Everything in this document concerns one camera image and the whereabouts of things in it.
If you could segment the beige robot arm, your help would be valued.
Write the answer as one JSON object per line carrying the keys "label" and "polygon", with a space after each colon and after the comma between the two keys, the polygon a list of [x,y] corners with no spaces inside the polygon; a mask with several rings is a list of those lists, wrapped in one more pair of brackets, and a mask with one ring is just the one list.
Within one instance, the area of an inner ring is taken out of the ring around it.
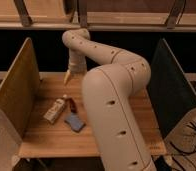
{"label": "beige robot arm", "polygon": [[75,59],[98,66],[82,80],[82,99],[105,171],[157,171],[132,111],[129,97],[146,88],[146,59],[125,49],[92,41],[86,29],[63,33]]}

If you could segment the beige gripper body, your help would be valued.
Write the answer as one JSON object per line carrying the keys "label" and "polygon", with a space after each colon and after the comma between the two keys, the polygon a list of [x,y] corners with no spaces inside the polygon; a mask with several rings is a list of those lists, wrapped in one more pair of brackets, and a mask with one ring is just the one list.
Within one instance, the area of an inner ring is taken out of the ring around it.
{"label": "beige gripper body", "polygon": [[69,51],[68,69],[71,73],[85,73],[87,71],[86,58],[79,52]]}

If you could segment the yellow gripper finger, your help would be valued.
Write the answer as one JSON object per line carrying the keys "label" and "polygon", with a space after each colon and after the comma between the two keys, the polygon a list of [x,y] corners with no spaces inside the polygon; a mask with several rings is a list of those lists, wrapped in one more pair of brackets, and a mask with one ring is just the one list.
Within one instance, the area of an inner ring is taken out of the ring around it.
{"label": "yellow gripper finger", "polygon": [[64,85],[66,85],[69,81],[69,79],[71,78],[71,71],[68,69],[65,73],[65,76],[64,76]]}

